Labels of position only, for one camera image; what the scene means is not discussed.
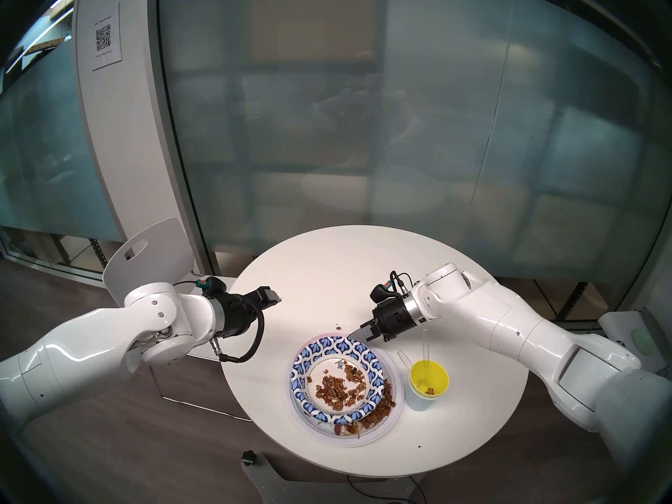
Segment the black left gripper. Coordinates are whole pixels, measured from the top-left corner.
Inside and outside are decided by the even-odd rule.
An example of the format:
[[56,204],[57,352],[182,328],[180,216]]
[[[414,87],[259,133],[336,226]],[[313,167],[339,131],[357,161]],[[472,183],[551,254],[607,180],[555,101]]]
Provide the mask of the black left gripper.
[[244,295],[214,292],[212,299],[216,300],[223,310],[223,323],[217,328],[214,338],[229,338],[244,334],[256,321],[259,329],[262,329],[263,310],[282,301],[269,286],[260,286],[256,291]]

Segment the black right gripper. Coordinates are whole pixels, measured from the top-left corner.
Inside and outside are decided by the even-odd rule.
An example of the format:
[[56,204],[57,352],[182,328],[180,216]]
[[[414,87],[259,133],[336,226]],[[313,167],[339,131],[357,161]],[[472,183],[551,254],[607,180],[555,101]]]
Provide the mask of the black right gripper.
[[367,343],[379,337],[395,339],[420,325],[420,308],[413,297],[372,297],[372,320],[349,334],[349,340]]

